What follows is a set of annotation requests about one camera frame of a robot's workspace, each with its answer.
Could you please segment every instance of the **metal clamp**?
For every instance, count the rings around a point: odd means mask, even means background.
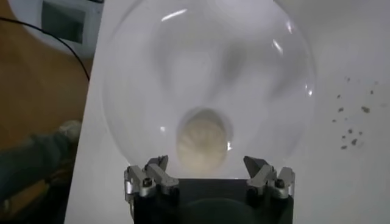
[[[179,186],[179,180],[170,177],[157,164],[149,164],[145,167],[146,175],[152,177],[161,186],[163,194],[169,195],[173,189]]]
[[[286,199],[290,195],[294,198],[295,188],[295,173],[292,168],[283,167],[279,172],[277,179],[275,180],[274,187],[272,189],[272,196],[274,198]]]
[[[129,166],[124,172],[125,200],[130,203],[135,195],[151,196],[155,192],[155,181],[147,177],[138,166]]]
[[[258,196],[263,195],[267,187],[274,198],[294,196],[295,173],[291,168],[283,167],[277,176],[274,168],[263,159],[245,156],[244,163],[251,177],[247,180],[247,185],[255,189]]]

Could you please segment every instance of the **white table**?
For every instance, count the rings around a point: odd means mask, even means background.
[[[123,193],[128,163],[116,149],[101,104],[103,78],[110,75],[103,73],[110,60],[105,48],[132,3],[105,3],[66,223],[132,223]],[[295,223],[390,223],[390,1],[281,5],[311,44],[318,75],[311,127],[285,161],[296,172]]]

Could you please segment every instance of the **white device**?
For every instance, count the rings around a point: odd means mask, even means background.
[[[89,0],[9,0],[16,18],[65,41],[82,58],[96,49],[103,3]],[[60,51],[70,51],[53,37],[26,28],[33,36]]]

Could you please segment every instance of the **screw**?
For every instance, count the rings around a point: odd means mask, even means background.
[[[275,187],[277,187],[277,188],[285,188],[285,182],[282,179],[276,179]]]
[[[151,179],[150,177],[147,177],[145,179],[142,180],[142,187],[150,187],[153,183],[153,179]]]

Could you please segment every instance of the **display screen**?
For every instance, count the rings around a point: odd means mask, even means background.
[[[43,30],[64,40],[83,42],[84,11],[43,1],[41,18]]]

